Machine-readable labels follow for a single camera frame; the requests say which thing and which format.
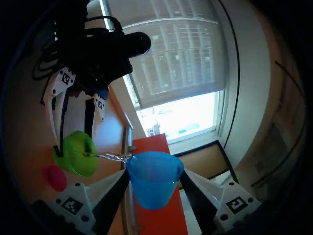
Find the white wall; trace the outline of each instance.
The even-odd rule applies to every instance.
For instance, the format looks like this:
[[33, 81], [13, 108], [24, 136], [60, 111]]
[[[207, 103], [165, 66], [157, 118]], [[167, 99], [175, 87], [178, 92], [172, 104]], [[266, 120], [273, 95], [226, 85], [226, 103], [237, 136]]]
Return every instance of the white wall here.
[[[248, 151], [262, 122], [268, 102], [271, 83], [270, 53], [265, 34], [256, 14], [245, 0], [223, 0], [231, 18], [239, 48], [240, 88], [238, 105], [232, 131], [225, 152], [233, 167]], [[222, 146], [226, 142], [237, 89], [237, 58], [234, 41], [229, 38], [228, 19], [217, 0], [213, 1], [227, 37], [230, 62], [228, 107], [225, 126], [220, 136]]]

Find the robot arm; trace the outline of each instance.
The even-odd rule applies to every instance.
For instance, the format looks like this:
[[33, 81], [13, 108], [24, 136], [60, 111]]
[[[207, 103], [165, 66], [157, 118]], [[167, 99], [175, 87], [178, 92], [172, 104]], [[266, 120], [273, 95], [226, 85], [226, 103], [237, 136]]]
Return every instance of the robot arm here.
[[[228, 232], [261, 205], [236, 182], [222, 186], [187, 169], [180, 180], [203, 234]], [[123, 169], [90, 186], [75, 182], [48, 205], [37, 201], [33, 208], [39, 215], [46, 208], [55, 218], [63, 218], [65, 227], [72, 225], [75, 232], [106, 234], [128, 183], [128, 172]]]

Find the black wire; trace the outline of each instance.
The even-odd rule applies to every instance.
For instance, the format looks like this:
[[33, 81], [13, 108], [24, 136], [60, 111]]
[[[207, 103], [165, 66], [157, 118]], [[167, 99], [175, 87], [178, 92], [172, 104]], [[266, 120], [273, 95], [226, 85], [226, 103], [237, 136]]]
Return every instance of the black wire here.
[[237, 81], [237, 94], [236, 94], [236, 102], [235, 102], [235, 110], [234, 110], [234, 114], [233, 114], [233, 117], [232, 117], [232, 123], [230, 125], [230, 128], [229, 128], [229, 132], [228, 132], [228, 135], [227, 135], [227, 138], [226, 138], [226, 141], [225, 141], [225, 144], [223, 146], [223, 148], [225, 149], [226, 147], [226, 144], [228, 142], [228, 139], [229, 139], [229, 136], [230, 136], [230, 133], [232, 131], [232, 126], [234, 124], [234, 121], [235, 121], [235, 116], [236, 116], [236, 111], [237, 111], [237, 106], [238, 106], [238, 98], [239, 98], [239, 87], [240, 87], [240, 58], [239, 58], [239, 47], [238, 47], [238, 42], [237, 42], [237, 36], [236, 36], [236, 33], [235, 33], [235, 29], [234, 29], [234, 26], [232, 24], [232, 21], [230, 19], [230, 16], [228, 14], [228, 11], [226, 10], [226, 7], [224, 6], [224, 4], [222, 3], [221, 0], [219, 0], [219, 3], [221, 4], [222, 8], [224, 9], [225, 11], [225, 14], [227, 16], [227, 19], [230, 23], [230, 27], [232, 29], [232, 35], [234, 37], [234, 41], [235, 41], [235, 47], [236, 47], [236, 55], [237, 55], [237, 63], [238, 63], [238, 81]]
[[302, 92], [302, 89], [300, 88], [299, 84], [296, 82], [295, 78], [288, 72], [288, 70], [279, 62], [275, 61], [275, 63], [288, 75], [288, 77], [292, 80], [292, 82], [295, 84], [295, 86], [297, 87], [303, 101], [304, 101], [304, 94]]
[[[299, 84], [296, 82], [295, 78], [286, 70], [286, 68], [283, 65], [281, 65], [277, 61], [275, 61], [275, 63], [288, 75], [288, 77], [291, 79], [291, 81], [295, 84], [295, 86], [296, 86], [297, 90], [299, 91], [299, 93], [300, 93], [300, 95], [302, 97], [302, 100], [304, 102], [304, 95], [303, 95], [302, 89], [300, 88]], [[284, 157], [284, 159], [274, 169], [272, 169], [269, 173], [266, 173], [259, 180], [257, 180], [253, 184], [251, 184], [251, 187], [254, 187], [256, 184], [258, 184], [261, 181], [263, 181], [263, 180], [267, 179], [268, 177], [270, 177], [272, 174], [274, 174], [286, 162], [286, 160], [290, 157], [290, 155], [293, 153], [293, 151], [295, 150], [295, 148], [299, 144], [299, 142], [301, 140], [301, 137], [303, 135], [303, 132], [304, 132], [305, 125], [306, 125], [306, 114], [304, 114], [304, 120], [303, 120], [303, 124], [302, 124], [301, 130], [300, 130], [300, 133], [299, 133], [299, 135], [297, 137], [296, 142], [292, 146], [291, 150], [287, 153], [287, 155]]]
[[[85, 19], [85, 22], [90, 22], [93, 20], [98, 20], [98, 19], [110, 19], [113, 22], [113, 25], [115, 26], [115, 29], [107, 29], [108, 31], [118, 31], [121, 30], [122, 31], [122, 26], [119, 23], [119, 21], [112, 17], [112, 16], [96, 16], [96, 17], [92, 17], [89, 19]], [[85, 29], [83, 31], [83, 36], [90, 35], [90, 32], [92, 32], [92, 29]], [[41, 47], [42, 50], [42, 55], [40, 56], [40, 58], [38, 59], [38, 61], [36, 62], [35, 66], [33, 67], [32, 70], [32, 78], [34, 81], [40, 81], [43, 79], [48, 78], [48, 80], [50, 79], [50, 77], [56, 73], [57, 71], [61, 70], [62, 68], [65, 67], [65, 65], [63, 63], [59, 62], [59, 58], [58, 58], [58, 42], [54, 41], [50, 44], [51, 41], [53, 41], [55, 38], [58, 38], [58, 34], [56, 34], [54, 37], [49, 38], [44, 45]], [[52, 61], [57, 61], [54, 65], [50, 65], [48, 67], [42, 67], [43, 63], [46, 62], [52, 62]], [[35, 71], [39, 71], [39, 72], [46, 72], [44, 74], [41, 74], [40, 76], [36, 76], [35, 75]]]

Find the window sill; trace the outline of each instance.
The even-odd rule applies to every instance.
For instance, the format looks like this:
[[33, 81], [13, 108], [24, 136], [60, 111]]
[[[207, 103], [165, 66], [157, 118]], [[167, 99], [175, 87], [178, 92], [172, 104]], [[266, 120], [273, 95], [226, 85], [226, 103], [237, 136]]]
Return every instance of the window sill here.
[[216, 131], [207, 132], [199, 136], [195, 136], [190, 139], [186, 139], [180, 142], [169, 144], [169, 151], [171, 154], [178, 154], [181, 152], [186, 152], [190, 149], [194, 149], [206, 144], [209, 144], [213, 141], [218, 140], [218, 135]]

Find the pink object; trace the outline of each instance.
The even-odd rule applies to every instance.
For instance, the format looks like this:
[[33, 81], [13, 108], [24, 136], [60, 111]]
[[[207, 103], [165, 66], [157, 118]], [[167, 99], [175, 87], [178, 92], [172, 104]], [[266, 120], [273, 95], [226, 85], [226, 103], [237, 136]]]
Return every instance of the pink object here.
[[56, 191], [62, 192], [67, 185], [67, 178], [63, 170], [56, 165], [45, 167], [42, 170], [44, 180]]

